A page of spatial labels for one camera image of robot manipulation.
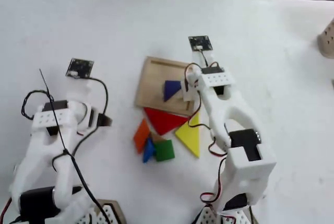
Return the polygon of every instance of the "circuit board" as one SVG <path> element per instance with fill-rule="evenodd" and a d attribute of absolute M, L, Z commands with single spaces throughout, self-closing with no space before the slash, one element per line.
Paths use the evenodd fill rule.
<path fill-rule="evenodd" d="M 94 61 L 85 61 L 78 58 L 72 58 L 66 76 L 74 78 L 89 78 L 93 68 Z"/>
<path fill-rule="evenodd" d="M 193 51 L 209 51 L 213 50 L 208 36 L 190 36 L 188 37 L 190 46 Z"/>

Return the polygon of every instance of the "wooden puzzle board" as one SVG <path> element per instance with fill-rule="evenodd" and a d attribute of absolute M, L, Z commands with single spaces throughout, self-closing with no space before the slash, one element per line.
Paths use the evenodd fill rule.
<path fill-rule="evenodd" d="M 163 101 L 164 82 L 184 79 L 184 69 L 187 65 L 184 62 L 147 57 L 141 73 L 136 105 L 190 116 L 194 102 L 183 101 L 180 96 L 182 91 L 177 92 L 168 101 Z"/>

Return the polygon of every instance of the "blue tangram piece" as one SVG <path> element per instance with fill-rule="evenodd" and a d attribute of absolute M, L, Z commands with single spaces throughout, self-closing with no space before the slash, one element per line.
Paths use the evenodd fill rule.
<path fill-rule="evenodd" d="M 181 81 L 178 80 L 166 80 L 163 91 L 163 101 L 168 101 L 174 94 L 181 90 Z"/>
<path fill-rule="evenodd" d="M 144 149 L 144 155 L 142 157 L 143 163 L 146 163 L 156 152 L 156 149 L 154 147 L 153 141 L 151 138 L 147 138 L 145 149 Z"/>

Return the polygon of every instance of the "yellow triangle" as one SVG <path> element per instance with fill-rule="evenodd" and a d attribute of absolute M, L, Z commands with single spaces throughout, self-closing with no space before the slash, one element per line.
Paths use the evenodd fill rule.
<path fill-rule="evenodd" d="M 190 125 L 199 124 L 199 113 L 192 118 Z M 184 123 L 178 130 L 176 130 L 175 135 L 182 141 L 182 143 L 189 148 L 189 150 L 199 158 L 199 128 L 189 127 L 188 122 Z"/>

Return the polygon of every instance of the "green square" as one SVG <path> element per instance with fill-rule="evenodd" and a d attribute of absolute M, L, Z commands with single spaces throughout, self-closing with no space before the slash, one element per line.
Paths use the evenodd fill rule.
<path fill-rule="evenodd" d="M 175 158 L 174 148 L 171 139 L 162 142 L 156 142 L 154 144 L 154 147 L 156 148 L 157 161 L 164 161 Z"/>

